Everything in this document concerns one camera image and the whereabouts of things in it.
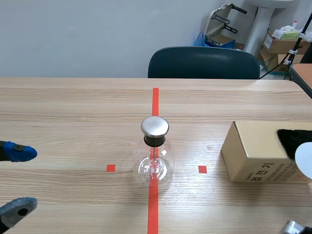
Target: white wall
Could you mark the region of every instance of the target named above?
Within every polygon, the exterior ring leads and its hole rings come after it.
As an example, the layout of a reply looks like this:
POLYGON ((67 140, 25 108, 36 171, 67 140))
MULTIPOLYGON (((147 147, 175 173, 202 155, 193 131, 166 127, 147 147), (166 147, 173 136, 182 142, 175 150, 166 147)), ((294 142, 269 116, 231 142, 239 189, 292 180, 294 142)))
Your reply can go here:
POLYGON ((302 29, 312 12, 311 0, 299 0, 298 4, 286 9, 276 9, 273 13, 270 29, 278 29, 298 21, 297 29, 302 29))
MULTIPOLYGON (((240 6, 243 0, 232 2, 240 6)), ((222 3, 2 0, 0 76, 147 77, 154 52, 191 45, 204 27, 202 20, 222 3)), ((249 16, 237 25, 241 38, 251 24, 246 19, 253 19, 249 16)))

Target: metal cap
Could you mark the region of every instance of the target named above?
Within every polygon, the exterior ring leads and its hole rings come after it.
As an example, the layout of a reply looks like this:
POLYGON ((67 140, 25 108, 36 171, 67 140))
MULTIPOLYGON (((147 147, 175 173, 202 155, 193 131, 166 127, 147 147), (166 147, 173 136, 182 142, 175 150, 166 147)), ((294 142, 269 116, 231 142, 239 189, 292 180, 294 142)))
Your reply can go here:
POLYGON ((141 123, 142 132, 151 138, 165 136, 169 131, 169 123, 162 117, 150 116, 141 123))

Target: glass bottle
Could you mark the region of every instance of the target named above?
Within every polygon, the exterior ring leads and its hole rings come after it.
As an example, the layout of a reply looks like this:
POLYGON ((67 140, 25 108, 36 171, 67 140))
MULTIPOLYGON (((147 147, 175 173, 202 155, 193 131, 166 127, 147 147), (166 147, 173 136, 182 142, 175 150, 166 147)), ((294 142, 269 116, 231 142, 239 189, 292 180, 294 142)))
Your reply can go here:
POLYGON ((141 130, 144 138, 134 151, 134 174, 146 184, 151 179, 165 183, 171 178, 176 162, 174 149, 165 138, 169 123, 162 117, 150 116, 142 121, 141 130))

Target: chair backrest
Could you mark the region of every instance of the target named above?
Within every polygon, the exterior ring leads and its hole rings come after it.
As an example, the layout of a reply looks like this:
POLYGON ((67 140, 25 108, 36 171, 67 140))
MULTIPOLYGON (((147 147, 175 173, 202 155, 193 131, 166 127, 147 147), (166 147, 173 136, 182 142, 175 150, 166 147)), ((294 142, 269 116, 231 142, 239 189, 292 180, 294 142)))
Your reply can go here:
POLYGON ((169 47, 151 58, 148 78, 259 79, 257 59, 215 47, 169 47))

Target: black tripod stand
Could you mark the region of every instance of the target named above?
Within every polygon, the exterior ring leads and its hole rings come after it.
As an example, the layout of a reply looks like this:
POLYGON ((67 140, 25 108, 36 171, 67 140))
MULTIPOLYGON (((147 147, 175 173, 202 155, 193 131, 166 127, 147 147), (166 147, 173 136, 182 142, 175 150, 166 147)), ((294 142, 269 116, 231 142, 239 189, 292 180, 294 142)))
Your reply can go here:
POLYGON ((309 17, 309 19, 308 19, 306 25, 305 25, 304 28, 302 29, 302 32, 299 34, 299 38, 298 38, 296 44, 294 45, 293 49, 290 50, 290 51, 286 54, 286 56, 283 58, 283 60, 282 60, 282 62, 281 62, 280 64, 278 64, 276 67, 274 67, 273 69, 271 69, 270 71, 268 71, 266 74, 264 74, 262 77, 260 77, 260 79, 263 78, 263 77, 265 77, 268 73, 270 73, 271 71, 273 71, 274 69, 276 69, 276 68, 279 67, 280 65, 286 63, 288 66, 287 66, 286 73, 285 73, 285 76, 284 76, 284 79, 285 79, 286 74, 287 74, 288 71, 289 71, 289 67, 290 67, 290 66, 292 65, 292 63, 293 63, 294 56, 295 56, 295 55, 297 54, 297 52, 298 52, 297 49, 299 48, 299 45, 300 45, 300 43, 301 43, 301 40, 302 40, 303 36, 305 35, 306 30, 307 30, 309 24, 311 23, 311 20, 312 20, 312 13, 311 13, 311 15, 310 15, 310 17, 309 17))

